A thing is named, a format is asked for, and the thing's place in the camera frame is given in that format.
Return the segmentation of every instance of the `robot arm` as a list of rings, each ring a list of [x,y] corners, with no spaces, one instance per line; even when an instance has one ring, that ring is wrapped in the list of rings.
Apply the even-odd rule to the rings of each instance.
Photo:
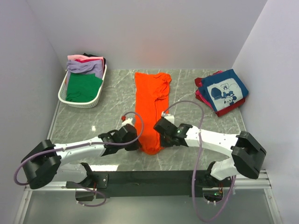
[[[198,129],[196,126],[174,125],[174,117],[163,114],[154,129],[161,135],[161,146],[199,147],[199,132],[202,147],[222,153],[228,157],[223,161],[212,162],[208,174],[221,181],[226,177],[242,174],[257,179],[266,156],[265,149],[248,132],[222,134]]]
[[[89,140],[69,144],[52,144],[50,140],[44,140],[22,160],[23,162],[32,155],[50,151],[29,160],[23,166],[28,184],[31,189],[38,189],[51,181],[86,181],[91,171],[88,164],[71,165],[69,164],[71,161],[80,160],[85,157],[114,154],[123,148],[126,151],[137,150],[141,146],[138,140],[131,144],[126,144],[136,138],[137,132],[133,125],[133,119],[129,118],[123,121],[122,127],[119,130],[102,133]],[[112,145],[104,145],[102,144],[103,142],[108,142]]]

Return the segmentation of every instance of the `white wall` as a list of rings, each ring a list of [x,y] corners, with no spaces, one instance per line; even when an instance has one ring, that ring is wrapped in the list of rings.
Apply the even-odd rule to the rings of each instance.
[[[298,0],[268,0],[233,66],[249,89],[242,115],[268,152],[285,224],[299,223],[298,8]]]
[[[231,68],[266,0],[27,0],[63,66],[104,55],[111,68]]]
[[[24,0],[0,1],[0,223],[12,223],[24,187],[21,159],[47,137],[62,66]],[[23,171],[20,179],[25,180]]]

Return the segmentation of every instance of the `lavender cloth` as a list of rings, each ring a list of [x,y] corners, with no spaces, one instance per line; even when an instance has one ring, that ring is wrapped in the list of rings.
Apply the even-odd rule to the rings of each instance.
[[[90,62],[76,62],[73,60],[68,60],[67,66],[67,76],[66,85],[69,83],[71,73],[77,74],[95,74],[96,77],[103,78],[103,64],[102,60],[90,61]]]

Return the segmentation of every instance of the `cable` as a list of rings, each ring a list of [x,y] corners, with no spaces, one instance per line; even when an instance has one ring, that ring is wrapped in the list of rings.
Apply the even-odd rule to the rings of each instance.
[[[127,112],[127,113],[125,113],[123,116],[126,116],[127,114],[130,114],[130,113],[133,113],[133,114],[137,115],[137,116],[139,117],[139,119],[140,119],[140,121],[141,121],[141,125],[142,125],[142,126],[141,126],[141,131],[140,131],[139,135],[138,135],[134,140],[131,140],[131,141],[129,141],[129,142],[125,142],[125,143],[114,143],[114,142],[101,142],[101,141],[99,141],[99,142],[93,142],[92,144],[93,144],[93,145],[126,146],[126,145],[130,145],[130,144],[132,144],[133,142],[137,141],[137,140],[140,138],[140,136],[142,135],[142,133],[143,133],[144,122],[143,122],[142,117],[140,116],[140,114],[138,114],[138,113],[136,113],[136,112]],[[78,146],[76,146],[76,147],[85,146],[85,145],[86,145],[86,144],[81,144],[81,145],[78,145]],[[19,173],[20,169],[21,169],[21,168],[22,168],[22,167],[23,167],[29,160],[32,160],[32,159],[34,159],[34,158],[36,158],[36,157],[38,157],[38,156],[40,156],[40,155],[44,155],[44,154],[48,154],[48,153],[53,153],[53,152],[58,152],[58,151],[63,151],[63,150],[66,150],[66,149],[71,149],[71,148],[73,148],[73,147],[67,147],[67,148],[63,148],[63,147],[61,147],[61,148],[50,149],[50,150],[47,150],[47,151],[43,151],[43,152],[36,153],[36,154],[34,154],[34,155],[28,157],[28,158],[25,159],[25,160],[18,166],[18,168],[16,169],[16,171],[15,171],[15,173],[14,173],[14,182],[15,182],[17,185],[21,185],[21,186],[25,186],[25,185],[28,184],[28,182],[26,182],[26,183],[21,183],[21,182],[19,182],[18,179],[17,179],[17,176],[18,176],[18,173]],[[86,206],[86,207],[97,207],[97,206],[103,205],[103,204],[106,202],[107,198],[106,198],[106,196],[105,196],[103,193],[101,193],[101,192],[99,192],[99,191],[91,190],[91,189],[89,189],[89,188],[85,188],[85,187],[83,187],[83,186],[81,186],[80,184],[77,184],[77,183],[75,183],[75,185],[77,185],[79,188],[88,190],[88,191],[90,191],[90,192],[99,194],[99,195],[101,195],[101,196],[104,197],[104,201],[103,201],[102,203],[100,203],[100,204],[88,205],[88,204],[83,204],[83,203],[81,203],[81,202],[78,202],[79,204],[81,204],[81,205],[83,205],[83,206]]]
[[[181,101],[178,101],[178,102],[170,105],[164,111],[164,113],[166,113],[170,108],[172,108],[173,106],[175,106],[176,104],[179,104],[179,103],[192,103],[192,104],[197,105],[201,109],[201,118],[200,118],[199,126],[198,126],[198,129],[200,130],[201,129],[201,125],[202,125],[202,121],[204,119],[204,115],[205,114],[204,114],[204,110],[203,110],[202,106],[199,105],[198,103],[194,102],[194,101],[190,101],[190,100],[181,100]],[[217,214],[214,217],[210,218],[210,219],[204,219],[203,217],[201,217],[200,214],[199,214],[199,212],[198,212],[198,208],[197,208],[196,201],[195,201],[195,177],[196,177],[196,171],[197,171],[197,167],[198,167],[198,164],[199,164],[199,159],[200,159],[202,150],[203,149],[202,149],[201,131],[199,131],[199,152],[198,152],[198,156],[197,156],[195,167],[194,167],[193,174],[192,174],[192,188],[191,188],[191,191],[192,191],[192,202],[193,202],[193,207],[194,207],[194,210],[196,212],[197,218],[199,218],[202,222],[209,223],[209,222],[215,220],[222,213],[223,209],[225,208],[225,206],[226,206],[226,204],[228,202],[229,196],[232,193],[233,187],[235,185],[235,176],[232,177],[232,182],[231,182],[229,191],[226,194],[226,196],[224,198],[224,202],[222,204],[222,207],[219,209],[219,211],[217,212]]]

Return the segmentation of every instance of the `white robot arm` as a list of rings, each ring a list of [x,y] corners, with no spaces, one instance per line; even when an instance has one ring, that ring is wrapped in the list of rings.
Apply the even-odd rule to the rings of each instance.
[[[210,175],[219,181],[237,174],[257,179],[266,156],[265,149],[248,132],[223,134],[198,129],[188,124],[176,127],[174,117],[170,114],[162,114],[154,129],[160,133],[161,145],[165,147],[199,147],[200,132],[203,148],[228,157],[210,164]]]

